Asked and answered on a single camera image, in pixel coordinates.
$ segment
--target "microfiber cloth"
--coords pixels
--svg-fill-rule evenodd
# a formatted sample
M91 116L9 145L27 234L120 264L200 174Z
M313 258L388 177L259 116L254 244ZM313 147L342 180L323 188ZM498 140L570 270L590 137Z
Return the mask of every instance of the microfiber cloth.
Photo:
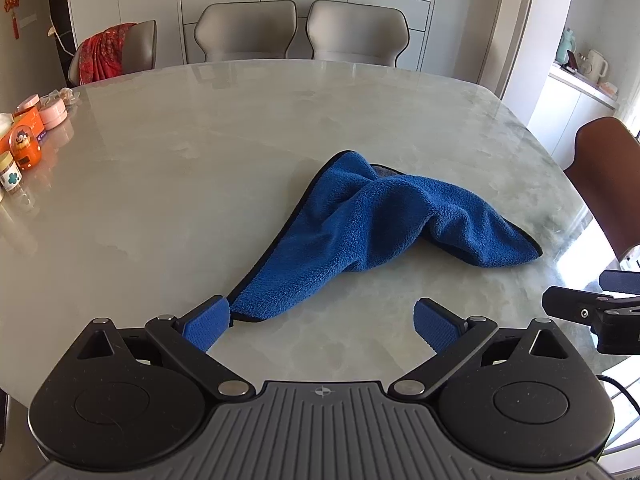
M316 174L277 238L228 295L232 318L282 314L341 272L393 260L418 236L478 267L542 256L531 236L470 191L341 152Z

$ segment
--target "patterned red shawl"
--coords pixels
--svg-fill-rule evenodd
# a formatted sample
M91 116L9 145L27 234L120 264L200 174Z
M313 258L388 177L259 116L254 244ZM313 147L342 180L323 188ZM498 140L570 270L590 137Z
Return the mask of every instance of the patterned red shawl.
M79 59L81 85L122 75L122 47L133 25L135 23L116 25L82 42Z

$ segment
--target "orange capsule toy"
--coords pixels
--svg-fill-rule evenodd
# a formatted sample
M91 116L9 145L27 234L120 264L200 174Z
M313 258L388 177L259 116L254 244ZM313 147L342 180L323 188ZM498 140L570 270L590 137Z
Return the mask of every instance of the orange capsule toy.
M42 158L38 139L26 124L17 124L9 132L9 150L22 171L35 167Z

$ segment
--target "marble table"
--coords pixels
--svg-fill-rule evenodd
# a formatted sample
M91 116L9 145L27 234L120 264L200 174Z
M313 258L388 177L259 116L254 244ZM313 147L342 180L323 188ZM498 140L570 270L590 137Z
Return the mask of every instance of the marble table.
M580 196L494 95L453 79L304 60L179 66L86 86L23 193L0 203L0 387L29 404L82 328L181 316L251 269L335 153L457 184L527 230L544 256L478 269L419 240L343 274L287 314L237 323L210 355L265 379L389 382L433 355L428 296L525 327L548 286L613 259ZM563 323L594 370L585 327Z

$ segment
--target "black cable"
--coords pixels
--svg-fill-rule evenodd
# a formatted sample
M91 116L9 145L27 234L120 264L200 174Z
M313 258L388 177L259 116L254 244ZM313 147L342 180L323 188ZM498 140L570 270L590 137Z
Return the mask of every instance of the black cable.
M611 377L607 377L606 375L596 375L596 378L604 383L613 384L617 389L619 389L620 393L623 394L629 402L631 402L631 405L636 409L638 415L640 415L640 406L622 384Z

